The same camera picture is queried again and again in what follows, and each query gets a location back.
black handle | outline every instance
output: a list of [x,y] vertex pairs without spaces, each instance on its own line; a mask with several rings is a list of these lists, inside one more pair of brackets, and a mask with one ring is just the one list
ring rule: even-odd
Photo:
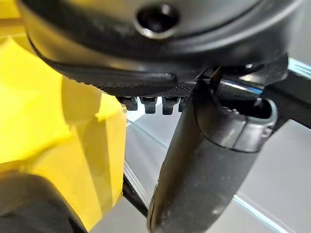
[[[271,129],[276,109],[263,106],[266,110],[259,114],[263,118],[258,118],[258,128]],[[151,232],[203,233],[238,191],[267,138],[267,130],[260,130],[262,135],[255,140],[259,146],[245,142],[243,149],[241,137],[254,131],[249,126],[253,127],[257,118],[248,119],[238,110],[228,109],[220,106],[204,84],[187,102],[150,205]]]

yellow cloth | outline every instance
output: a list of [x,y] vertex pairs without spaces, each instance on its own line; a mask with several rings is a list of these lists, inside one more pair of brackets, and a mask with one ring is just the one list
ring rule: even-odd
[[48,179],[88,231],[121,195],[125,129],[114,97],[64,78],[10,37],[0,44],[0,172]]

black rubber grip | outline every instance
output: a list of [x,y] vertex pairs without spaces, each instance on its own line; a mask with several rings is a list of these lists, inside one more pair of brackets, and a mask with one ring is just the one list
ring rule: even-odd
[[153,233],[203,233],[228,206],[257,153],[209,141],[190,99],[162,165],[148,213]]

gray surface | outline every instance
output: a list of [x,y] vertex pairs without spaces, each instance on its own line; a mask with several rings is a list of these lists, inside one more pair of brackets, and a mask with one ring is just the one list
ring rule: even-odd
[[304,0],[304,2],[304,16],[301,20],[301,27],[291,45],[289,56],[311,65],[311,0]]

screw hole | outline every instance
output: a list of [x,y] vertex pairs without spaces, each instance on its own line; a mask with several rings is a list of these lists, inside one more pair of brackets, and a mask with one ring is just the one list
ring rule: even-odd
[[149,6],[141,9],[137,14],[137,29],[149,38],[162,39],[171,36],[172,29],[178,22],[177,11],[167,4]]

